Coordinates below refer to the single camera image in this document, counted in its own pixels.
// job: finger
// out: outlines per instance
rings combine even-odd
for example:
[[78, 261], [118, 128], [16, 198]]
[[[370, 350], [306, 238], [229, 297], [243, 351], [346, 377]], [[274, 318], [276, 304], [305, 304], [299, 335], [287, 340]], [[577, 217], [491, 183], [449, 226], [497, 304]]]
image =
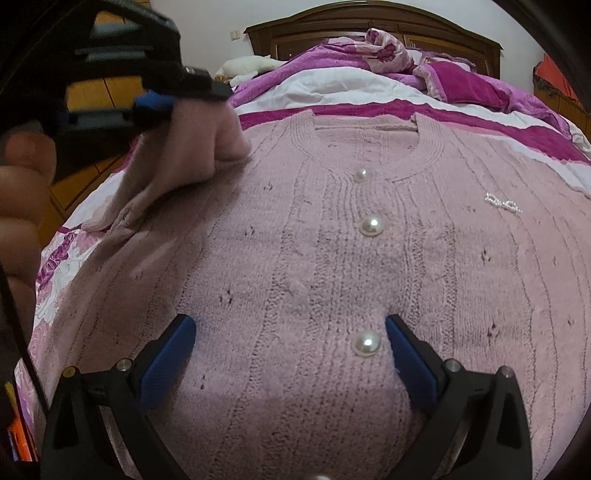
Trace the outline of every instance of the finger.
[[0, 217], [30, 220], [38, 226], [48, 200], [47, 182], [36, 171], [0, 167]]
[[0, 218], [0, 262], [6, 275], [34, 288], [40, 258], [35, 225], [27, 220]]
[[30, 168], [49, 185], [56, 173], [56, 145], [51, 138], [33, 132], [13, 134], [6, 145], [6, 164]]
[[[17, 307], [18, 319], [21, 322], [25, 341], [29, 343], [31, 334], [33, 333], [33, 318], [35, 316], [35, 289], [25, 285], [21, 280], [14, 277], [8, 277], [8, 285], [10, 286], [10, 291]], [[7, 324], [4, 312], [0, 316], [0, 330], [10, 332], [10, 326]]]

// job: metal screw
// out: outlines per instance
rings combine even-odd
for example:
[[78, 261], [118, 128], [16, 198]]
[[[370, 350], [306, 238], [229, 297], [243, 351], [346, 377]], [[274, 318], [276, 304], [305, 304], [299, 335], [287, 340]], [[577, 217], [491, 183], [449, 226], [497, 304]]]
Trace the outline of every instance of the metal screw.
[[462, 364], [455, 358], [449, 358], [445, 360], [445, 368], [447, 368], [452, 373], [456, 373], [462, 369]]
[[511, 377], [513, 377], [513, 375], [515, 375], [515, 372], [513, 371], [513, 369], [511, 367], [508, 367], [507, 365], [503, 365], [501, 367], [501, 374], [505, 378], [511, 378]]
[[61, 373], [61, 376], [64, 378], [72, 378], [74, 375], [76, 375], [76, 367], [65, 367]]
[[133, 362], [129, 358], [122, 358], [117, 362], [117, 370], [120, 372], [127, 372], [131, 368]]

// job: white wall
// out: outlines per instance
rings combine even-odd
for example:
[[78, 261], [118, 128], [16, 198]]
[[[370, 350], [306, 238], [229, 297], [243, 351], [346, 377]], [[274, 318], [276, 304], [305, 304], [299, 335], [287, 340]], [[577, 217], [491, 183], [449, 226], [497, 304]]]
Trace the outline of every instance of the white wall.
[[[543, 51], [537, 42], [492, 0], [398, 0], [441, 15], [496, 40], [504, 49], [501, 79], [532, 91], [532, 70]], [[244, 29], [308, 8], [323, 0], [151, 0], [152, 7], [172, 18], [181, 32], [183, 62], [214, 73], [226, 60], [252, 54], [248, 38], [230, 40]]]

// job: wooden headboard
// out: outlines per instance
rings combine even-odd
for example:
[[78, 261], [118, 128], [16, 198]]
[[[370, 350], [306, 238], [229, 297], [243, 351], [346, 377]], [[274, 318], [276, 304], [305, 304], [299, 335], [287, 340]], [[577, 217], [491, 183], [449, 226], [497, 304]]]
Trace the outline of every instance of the wooden headboard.
[[289, 60], [329, 38], [365, 38], [369, 28], [395, 35], [408, 48], [449, 53], [499, 78], [501, 46], [425, 10], [381, 0], [352, 0], [312, 8], [292, 17], [248, 27], [255, 55]]

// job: blue gripper pad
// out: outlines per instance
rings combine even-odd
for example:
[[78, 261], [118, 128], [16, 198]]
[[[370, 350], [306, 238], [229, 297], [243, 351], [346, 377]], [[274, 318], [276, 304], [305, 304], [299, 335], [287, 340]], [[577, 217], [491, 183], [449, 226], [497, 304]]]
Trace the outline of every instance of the blue gripper pad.
[[172, 110], [175, 101], [178, 100], [172, 95], [162, 95], [160, 93], [148, 90], [143, 95], [139, 95], [135, 98], [135, 104], [137, 106], [143, 106], [151, 108], [156, 111]]
[[394, 366], [411, 400], [421, 410], [433, 412], [437, 407], [437, 379], [391, 317], [386, 318], [386, 332], [394, 354]]
[[142, 411], [160, 406], [195, 344], [196, 325], [188, 315], [178, 318], [178, 326], [160, 348], [139, 381], [138, 405]]

